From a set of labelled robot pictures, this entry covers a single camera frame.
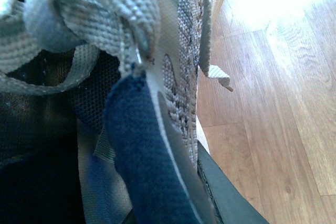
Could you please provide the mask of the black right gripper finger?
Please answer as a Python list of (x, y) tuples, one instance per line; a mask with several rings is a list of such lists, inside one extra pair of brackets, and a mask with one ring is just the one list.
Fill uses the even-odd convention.
[(214, 206), (217, 223), (268, 223), (239, 193), (201, 142), (198, 142), (197, 165), (198, 175)]

